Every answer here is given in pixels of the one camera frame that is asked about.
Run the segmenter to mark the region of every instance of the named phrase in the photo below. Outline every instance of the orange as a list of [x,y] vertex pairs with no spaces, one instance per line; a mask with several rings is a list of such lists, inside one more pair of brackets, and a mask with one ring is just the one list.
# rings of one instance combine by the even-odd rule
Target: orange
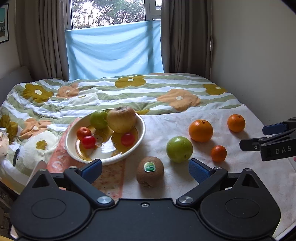
[[214,146],[211,150],[211,158],[215,162],[222,162],[227,156],[227,151],[224,146]]
[[206,120],[195,120],[189,126],[188,132],[194,141],[207,142],[212,138],[213,127]]
[[234,114],[229,116],[227,120],[227,125],[229,130],[233,132],[241,132],[244,130],[244,127],[246,126],[246,122],[241,115]]

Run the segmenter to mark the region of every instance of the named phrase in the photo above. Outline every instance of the cherry tomato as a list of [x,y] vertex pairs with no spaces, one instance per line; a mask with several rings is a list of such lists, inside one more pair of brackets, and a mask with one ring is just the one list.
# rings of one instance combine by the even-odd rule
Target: cherry tomato
[[132,133],[125,133],[121,137],[121,144],[124,146],[131,146],[135,142],[135,136]]
[[81,143],[85,149],[91,149],[94,148],[96,144],[96,138],[93,136],[87,136],[82,139]]
[[81,140],[84,137],[91,136],[91,131],[87,127],[80,127],[76,133],[78,140]]

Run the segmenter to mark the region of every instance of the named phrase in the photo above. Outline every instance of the silver bolt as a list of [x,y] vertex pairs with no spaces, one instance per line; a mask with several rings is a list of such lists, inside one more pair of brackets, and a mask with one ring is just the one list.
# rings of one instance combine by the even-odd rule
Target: silver bolt
[[97,199],[97,202],[100,204],[107,204],[107,203],[110,203],[111,201],[112,201],[112,198],[108,196],[101,196]]
[[189,197],[189,196],[183,196],[183,197],[179,198],[179,202],[184,203],[184,204],[188,204],[188,203],[193,202],[193,198]]
[[146,202],[145,203],[142,203],[141,204],[141,207],[149,207],[149,203],[146,203]]

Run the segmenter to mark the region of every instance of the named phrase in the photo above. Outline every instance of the bed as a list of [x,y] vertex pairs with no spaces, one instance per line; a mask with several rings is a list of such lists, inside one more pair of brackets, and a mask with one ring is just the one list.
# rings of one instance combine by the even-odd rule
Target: bed
[[[46,79],[16,85],[0,108],[0,126],[9,133],[7,156],[0,158],[1,182],[17,193],[25,187],[36,164],[43,160],[51,172],[81,163],[65,151],[65,135],[78,118],[95,110],[130,106],[142,115],[147,132],[143,143],[125,161],[104,166],[94,186],[114,199],[175,199],[197,183],[186,165],[169,164],[165,143],[176,135],[188,136],[188,126],[195,119],[206,119],[214,127],[210,143],[194,144],[193,156],[213,167],[208,155],[215,144],[223,144],[228,161],[222,165],[230,172],[253,168],[278,203],[282,219],[274,237],[282,237],[295,226],[294,187],[296,173],[289,160],[263,163],[258,152],[243,153],[239,140],[263,136],[263,124],[234,95],[209,80],[193,74],[130,75],[99,80],[63,81]],[[246,119],[243,133],[234,135],[225,123],[231,114]],[[19,159],[12,165],[21,145]],[[157,156],[165,166],[166,185],[143,190],[135,181],[135,168],[141,156]]]

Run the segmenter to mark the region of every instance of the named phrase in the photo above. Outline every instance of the white bottle cap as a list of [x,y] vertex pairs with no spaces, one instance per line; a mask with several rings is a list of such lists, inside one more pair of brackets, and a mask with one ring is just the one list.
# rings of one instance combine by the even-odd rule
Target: white bottle cap
[[0,127],[0,132],[6,132],[7,133],[7,129],[5,127]]

